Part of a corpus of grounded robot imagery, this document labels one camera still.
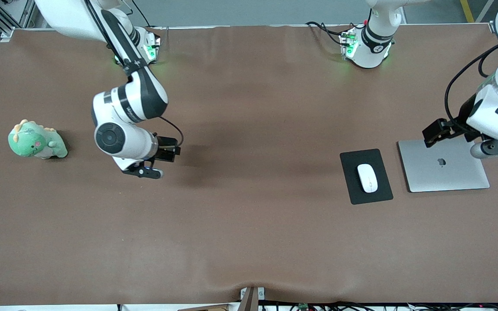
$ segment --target black cable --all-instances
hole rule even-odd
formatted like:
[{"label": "black cable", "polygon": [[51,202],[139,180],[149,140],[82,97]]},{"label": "black cable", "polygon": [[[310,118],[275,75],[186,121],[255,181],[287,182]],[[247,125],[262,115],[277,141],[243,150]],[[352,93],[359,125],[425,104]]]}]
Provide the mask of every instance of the black cable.
[{"label": "black cable", "polygon": [[490,51],[489,53],[487,53],[484,57],[482,57],[482,59],[480,59],[480,63],[478,63],[478,72],[480,73],[480,75],[482,77],[488,77],[489,75],[487,75],[485,72],[484,72],[484,61],[485,59],[493,52],[493,51]]},{"label": "black cable", "polygon": [[132,0],[132,3],[136,6],[136,9],[138,10],[138,12],[140,12],[140,14],[142,14],[142,17],[144,18],[144,20],[146,21],[147,23],[147,26],[148,27],[151,27],[151,25],[149,24],[149,22],[147,21],[147,18],[145,17],[145,14],[142,12],[142,10],[140,10],[140,7],[136,4],[136,1]]},{"label": "black cable", "polygon": [[365,305],[361,305],[360,303],[355,303],[355,302],[339,301],[336,304],[345,305],[351,309],[354,309],[354,307],[357,307],[357,308],[365,309],[366,311],[374,311],[373,309],[366,307]]},{"label": "black cable", "polygon": [[498,49],[498,44],[490,49],[488,49],[487,51],[485,51],[484,53],[482,53],[480,56],[476,57],[475,59],[473,59],[472,61],[470,61],[470,63],[468,63],[466,66],[463,67],[463,69],[460,69],[460,71],[455,75],[455,77],[453,77],[453,79],[451,80],[451,82],[449,82],[449,85],[447,86],[447,89],[445,90],[445,112],[447,113],[447,116],[449,117],[449,120],[451,120],[451,122],[458,126],[461,130],[463,130],[465,133],[472,133],[471,130],[468,130],[468,128],[465,128],[463,125],[459,124],[456,122],[455,118],[453,117],[453,115],[451,114],[451,111],[449,109],[449,92],[451,91],[451,87],[453,86],[453,83],[455,83],[455,81],[460,77],[462,76],[462,74],[468,69],[470,68],[472,65],[474,65],[474,63],[476,63],[477,61],[479,61],[480,59],[482,59],[485,55],[489,55],[490,53],[492,53],[492,51],[495,51],[496,49]]},{"label": "black cable", "polygon": [[326,34],[328,34],[328,36],[330,37],[330,39],[331,39],[332,41],[336,42],[338,45],[342,45],[342,46],[344,46],[344,47],[348,47],[348,46],[349,46],[348,44],[346,44],[346,43],[341,43],[341,42],[337,41],[334,37],[332,37],[332,34],[334,34],[334,35],[340,35],[341,33],[336,33],[336,32],[333,32],[333,31],[331,31],[331,30],[328,30],[328,28],[326,28],[326,25],[325,25],[324,23],[322,23],[322,24],[318,24],[318,23],[316,23],[316,22],[308,22],[308,23],[306,23],[306,24],[307,24],[307,25],[309,25],[309,26],[310,26],[310,25],[317,25],[317,26],[318,26],[318,28],[320,28],[320,30],[325,31],[325,32],[326,32]]},{"label": "black cable", "polygon": [[463,305],[462,307],[457,307],[457,308],[451,308],[451,310],[453,311],[460,311],[464,308],[468,308],[468,307],[471,307],[472,305],[474,305],[473,303],[469,303],[468,305]]},{"label": "black cable", "polygon": [[176,126],[174,123],[170,122],[169,120],[167,120],[166,118],[160,116],[159,118],[163,119],[165,122],[167,122],[168,124],[172,125],[173,128],[175,128],[178,133],[180,133],[180,136],[181,136],[181,140],[180,140],[180,143],[178,144],[178,147],[180,147],[183,143],[184,143],[184,133],[182,133],[182,130],[180,130],[178,128],[178,126]]},{"label": "black cable", "polygon": [[[372,16],[372,9],[370,9],[370,12],[368,13],[368,20],[370,20],[370,17]],[[328,34],[328,36],[330,37],[330,39],[334,42],[336,42],[337,44],[339,45],[342,45],[344,47],[348,47],[349,45],[346,44],[346,43],[341,43],[339,41],[337,41],[334,37],[332,37],[332,35],[341,35],[342,33],[344,32],[347,32],[348,30],[350,30],[351,28],[356,28],[356,29],[363,29],[366,27],[366,25],[363,25],[361,27],[358,27],[356,25],[354,25],[353,23],[349,23],[349,25],[351,26],[351,28],[349,29],[346,29],[346,30],[343,30],[341,32],[335,32],[335,31],[332,31],[330,29],[328,29],[326,27],[326,25],[324,23],[316,23],[316,22],[308,22],[308,23],[305,23],[306,25],[310,26],[310,25],[315,25],[317,26],[318,28],[320,28],[322,31],[326,32]]]},{"label": "black cable", "polygon": [[481,305],[483,305],[484,307],[490,307],[490,308],[498,310],[498,306],[497,305],[492,305],[490,303],[482,303]]},{"label": "black cable", "polygon": [[128,9],[130,10],[130,12],[126,13],[127,16],[130,16],[130,15],[134,14],[134,10],[132,10],[132,8],[130,6],[128,6]]}]

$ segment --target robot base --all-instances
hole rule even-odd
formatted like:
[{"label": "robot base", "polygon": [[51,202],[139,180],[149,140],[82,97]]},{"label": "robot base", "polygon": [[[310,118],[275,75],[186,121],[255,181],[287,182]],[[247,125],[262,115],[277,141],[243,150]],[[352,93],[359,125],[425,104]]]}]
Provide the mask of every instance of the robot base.
[{"label": "robot base", "polygon": [[[138,34],[140,34],[140,42],[137,49],[144,57],[147,64],[156,63],[159,59],[160,36],[152,32],[148,32],[142,27],[135,27]],[[118,57],[115,56],[115,63],[120,64]]]},{"label": "robot base", "polygon": [[342,45],[343,59],[350,60],[358,67],[365,69],[377,67],[389,54],[389,48],[392,44],[389,43],[385,49],[380,46],[380,48],[385,51],[381,51],[380,53],[372,53],[370,48],[358,39],[361,38],[361,33],[364,31],[364,28],[360,29],[360,27],[364,27],[364,25],[357,25],[357,27],[340,34],[340,42],[348,44],[347,47]]}]

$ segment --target cable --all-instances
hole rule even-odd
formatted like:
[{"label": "cable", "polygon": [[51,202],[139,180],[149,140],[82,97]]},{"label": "cable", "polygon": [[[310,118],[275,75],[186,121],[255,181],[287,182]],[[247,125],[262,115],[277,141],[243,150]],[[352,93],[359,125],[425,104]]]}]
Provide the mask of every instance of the cable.
[{"label": "cable", "polygon": [[484,61],[485,59],[493,52],[493,51],[490,51],[489,53],[487,53],[484,57],[482,57],[482,59],[480,59],[480,63],[478,63],[478,72],[480,73],[480,75],[482,77],[488,77],[489,75],[487,75],[486,73],[484,73]]},{"label": "cable", "polygon": [[462,305],[461,307],[451,307],[451,305],[439,305],[439,307],[432,305],[417,304],[415,307],[421,309],[415,309],[415,311],[461,311],[468,307],[479,307],[479,308],[492,308],[498,311],[498,306],[489,303],[469,303],[467,305]]},{"label": "cable", "polygon": [[336,33],[336,32],[333,32],[333,31],[331,31],[331,30],[328,30],[328,28],[326,28],[326,25],[325,25],[324,23],[322,23],[322,24],[318,24],[318,23],[316,23],[316,22],[308,22],[308,23],[306,23],[306,24],[307,24],[307,25],[309,25],[309,26],[310,26],[310,25],[317,25],[317,26],[318,26],[318,28],[320,28],[322,31],[325,31],[325,32],[326,32],[326,34],[328,34],[328,36],[330,37],[330,39],[331,39],[332,41],[336,42],[338,45],[342,45],[342,46],[344,46],[344,47],[348,47],[348,46],[349,46],[348,44],[346,44],[346,43],[341,43],[341,42],[337,41],[334,37],[332,37],[332,34],[334,34],[334,35],[340,35],[341,33]]},{"label": "cable", "polygon": [[169,120],[167,120],[166,118],[160,116],[159,118],[163,119],[165,122],[167,122],[168,124],[172,125],[173,128],[175,128],[178,133],[180,133],[180,136],[181,136],[181,140],[180,140],[180,143],[178,144],[178,147],[180,147],[183,143],[184,143],[184,133],[182,133],[182,130],[180,130],[178,128],[178,126],[174,125],[174,123],[170,122]]},{"label": "cable", "polygon": [[361,305],[360,303],[348,302],[348,301],[338,301],[335,305],[342,305],[348,309],[356,310],[355,308],[365,309],[366,311],[374,311],[373,309],[366,307],[365,305]]},{"label": "cable", "polygon": [[453,115],[451,114],[451,111],[449,109],[449,92],[451,91],[451,87],[453,86],[453,83],[455,83],[455,81],[468,69],[470,68],[472,65],[474,65],[474,63],[476,63],[477,61],[479,61],[480,59],[482,59],[483,57],[485,57],[485,55],[489,55],[490,53],[492,53],[492,51],[495,51],[496,49],[498,49],[498,44],[490,49],[488,49],[487,51],[485,51],[484,53],[482,53],[480,56],[476,57],[475,59],[473,59],[472,61],[470,61],[470,63],[468,63],[466,66],[463,67],[463,69],[460,69],[460,71],[455,75],[455,77],[453,77],[453,79],[451,80],[451,82],[449,82],[449,85],[447,86],[447,89],[445,90],[445,112],[447,113],[447,116],[449,117],[449,120],[451,120],[451,122],[458,126],[461,130],[463,130],[465,133],[468,133],[468,134],[471,134],[472,131],[468,130],[468,128],[465,128],[463,125],[459,124],[456,122],[455,118],[453,117]]},{"label": "cable", "polygon": [[134,10],[132,10],[132,7],[130,5],[128,5],[128,3],[126,2],[126,0],[122,0],[122,2],[124,3],[125,6],[128,7],[128,9],[130,10],[130,13],[126,13],[126,15],[132,15],[134,14]]},{"label": "cable", "polygon": [[148,27],[151,27],[151,25],[149,24],[149,22],[147,21],[147,18],[145,17],[145,14],[142,12],[142,10],[140,10],[140,7],[136,4],[136,1],[132,0],[132,3],[134,4],[134,6],[136,6],[136,9],[138,10],[138,12],[140,12],[140,14],[142,14],[142,17],[144,18],[144,20],[146,21],[147,23],[147,26]]},{"label": "cable", "polygon": [[[370,9],[370,12],[368,13],[368,20],[370,20],[371,16],[372,16],[372,9]],[[351,26],[351,28],[343,30],[341,32],[335,32],[335,31],[332,31],[332,30],[328,29],[324,23],[320,23],[319,24],[319,23],[316,23],[316,22],[308,22],[308,23],[305,23],[305,24],[308,25],[308,26],[310,26],[310,25],[317,26],[318,28],[320,28],[320,30],[326,32],[332,41],[334,41],[338,45],[342,45],[344,47],[348,47],[349,45],[346,44],[346,43],[341,43],[341,42],[337,41],[334,37],[332,37],[332,35],[341,35],[342,33],[347,32],[348,30],[350,30],[352,28],[363,29],[363,28],[366,27],[366,25],[358,27],[358,26],[354,25],[353,23],[349,23],[349,25]]]}]

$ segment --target yellow floor stripe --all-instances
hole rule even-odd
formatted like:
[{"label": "yellow floor stripe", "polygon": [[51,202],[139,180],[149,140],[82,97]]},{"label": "yellow floor stripe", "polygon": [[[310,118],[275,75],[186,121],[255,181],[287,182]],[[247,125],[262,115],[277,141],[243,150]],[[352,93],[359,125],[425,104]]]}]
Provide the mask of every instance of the yellow floor stripe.
[{"label": "yellow floor stripe", "polygon": [[462,5],[464,16],[466,16],[466,21],[474,23],[474,16],[472,15],[472,10],[470,10],[470,5],[468,5],[468,0],[460,0],[460,4]]}]

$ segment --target table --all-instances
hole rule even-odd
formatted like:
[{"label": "table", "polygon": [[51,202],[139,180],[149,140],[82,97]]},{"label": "table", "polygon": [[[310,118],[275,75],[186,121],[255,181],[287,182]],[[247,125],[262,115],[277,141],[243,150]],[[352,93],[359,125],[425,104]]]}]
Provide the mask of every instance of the table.
[{"label": "table", "polygon": [[[125,82],[105,44],[20,30],[0,44],[0,305],[214,303],[250,285],[285,301],[498,301],[498,159],[490,189],[413,194],[396,147],[444,116],[449,80],[496,44],[487,25],[401,26],[372,70],[316,28],[160,34],[153,70],[186,135],[160,181],[95,146],[93,95]],[[481,80],[455,83],[454,111]],[[23,118],[70,154],[14,155]],[[394,199],[351,205],[339,153],[371,148]]]}]

